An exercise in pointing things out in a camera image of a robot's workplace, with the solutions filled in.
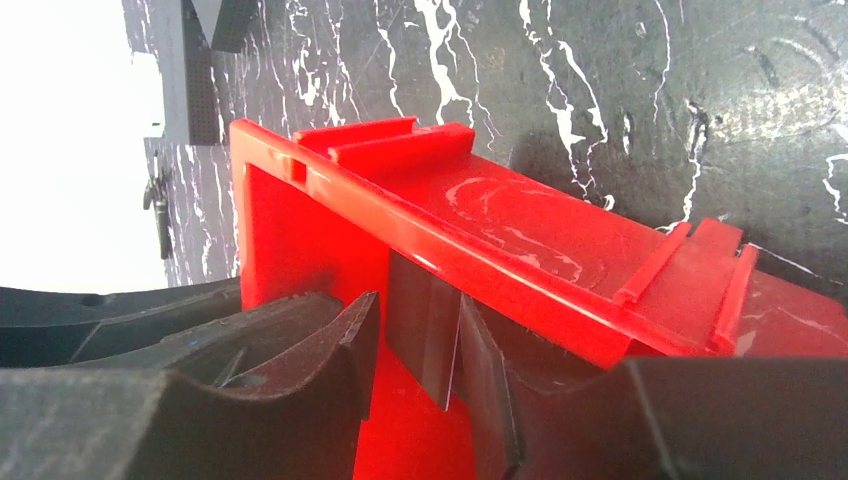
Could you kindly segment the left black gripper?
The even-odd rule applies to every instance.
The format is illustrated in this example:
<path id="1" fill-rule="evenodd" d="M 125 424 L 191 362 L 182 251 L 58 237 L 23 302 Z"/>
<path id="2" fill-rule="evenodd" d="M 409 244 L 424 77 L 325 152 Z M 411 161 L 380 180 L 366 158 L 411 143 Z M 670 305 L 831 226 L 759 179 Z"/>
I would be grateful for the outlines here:
<path id="1" fill-rule="evenodd" d="M 1 366 L 51 367 L 145 348 L 241 311 L 238 278 L 111 294 L 1 289 Z"/>

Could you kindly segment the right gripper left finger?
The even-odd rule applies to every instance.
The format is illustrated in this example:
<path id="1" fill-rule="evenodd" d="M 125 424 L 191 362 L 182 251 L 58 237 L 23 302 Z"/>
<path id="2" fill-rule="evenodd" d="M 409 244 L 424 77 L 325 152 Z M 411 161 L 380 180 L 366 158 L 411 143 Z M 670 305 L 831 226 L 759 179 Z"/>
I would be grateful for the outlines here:
<path id="1" fill-rule="evenodd" d="M 280 299 L 131 352 L 1 373 L 5 479 L 349 479 L 380 298 Z"/>

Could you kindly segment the red plastic bin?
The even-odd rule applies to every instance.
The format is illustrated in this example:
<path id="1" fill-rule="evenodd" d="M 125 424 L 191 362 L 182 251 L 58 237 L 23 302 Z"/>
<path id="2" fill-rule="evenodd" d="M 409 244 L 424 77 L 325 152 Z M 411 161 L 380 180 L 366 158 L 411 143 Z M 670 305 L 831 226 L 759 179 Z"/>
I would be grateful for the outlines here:
<path id="1" fill-rule="evenodd" d="M 844 307 L 760 271 L 759 249 L 721 221 L 656 231 L 476 156 L 457 123 L 229 129 L 244 305 L 380 296 L 357 479 L 480 479 L 460 322 L 446 411 L 388 345 L 393 252 L 604 371 L 643 356 L 847 364 Z"/>

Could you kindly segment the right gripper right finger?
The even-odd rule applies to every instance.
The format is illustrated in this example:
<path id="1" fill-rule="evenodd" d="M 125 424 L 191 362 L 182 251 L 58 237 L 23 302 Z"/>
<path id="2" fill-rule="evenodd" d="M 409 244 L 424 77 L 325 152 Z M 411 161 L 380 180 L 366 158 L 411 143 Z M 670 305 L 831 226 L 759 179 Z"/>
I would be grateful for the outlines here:
<path id="1" fill-rule="evenodd" d="M 847 364 L 628 357 L 604 371 L 463 296 L 480 479 L 843 479 Z"/>

